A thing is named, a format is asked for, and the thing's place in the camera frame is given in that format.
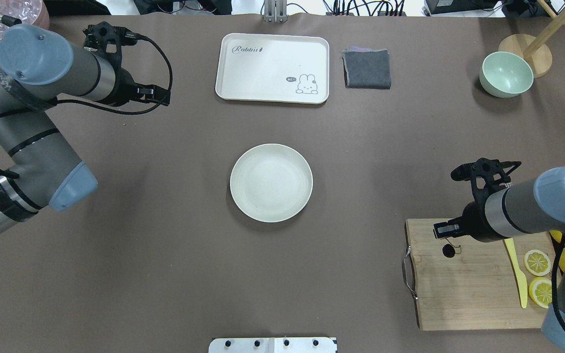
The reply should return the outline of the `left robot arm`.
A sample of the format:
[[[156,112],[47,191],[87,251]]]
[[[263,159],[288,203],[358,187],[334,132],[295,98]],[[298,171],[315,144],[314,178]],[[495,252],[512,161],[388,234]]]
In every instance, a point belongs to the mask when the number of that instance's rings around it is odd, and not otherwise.
[[[128,102],[170,104],[171,87],[134,82],[124,46],[151,38],[107,22],[84,30],[83,46],[29,24],[0,41],[0,234],[45,206],[67,210],[97,179],[47,115],[64,103],[123,114]]]

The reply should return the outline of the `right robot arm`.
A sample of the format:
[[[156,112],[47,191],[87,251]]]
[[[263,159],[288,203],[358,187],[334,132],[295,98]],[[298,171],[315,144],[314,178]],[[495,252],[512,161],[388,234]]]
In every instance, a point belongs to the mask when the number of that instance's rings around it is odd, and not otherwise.
[[[434,225],[437,239],[470,235],[484,243],[558,230],[565,235],[565,167],[511,185],[509,174],[520,163],[480,158],[451,172],[471,184],[473,202],[462,215]],[[555,300],[542,324],[543,335],[565,351],[565,270]]]

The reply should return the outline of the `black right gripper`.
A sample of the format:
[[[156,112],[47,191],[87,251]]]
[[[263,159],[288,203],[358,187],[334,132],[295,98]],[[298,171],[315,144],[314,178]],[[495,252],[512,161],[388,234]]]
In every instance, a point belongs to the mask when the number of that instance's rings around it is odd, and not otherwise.
[[[435,239],[457,238],[469,235],[479,242],[489,242],[489,224],[480,212],[478,204],[467,204],[460,217],[445,223],[433,224]]]

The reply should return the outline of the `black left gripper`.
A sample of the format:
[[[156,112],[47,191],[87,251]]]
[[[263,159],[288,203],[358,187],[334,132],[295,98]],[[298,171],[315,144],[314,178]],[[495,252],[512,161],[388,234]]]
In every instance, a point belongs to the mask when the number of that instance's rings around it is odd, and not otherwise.
[[[143,85],[134,82],[131,74],[120,69],[116,75],[114,86],[114,106],[123,106],[134,101],[141,103],[157,103],[163,106],[170,105],[171,90],[154,85]]]

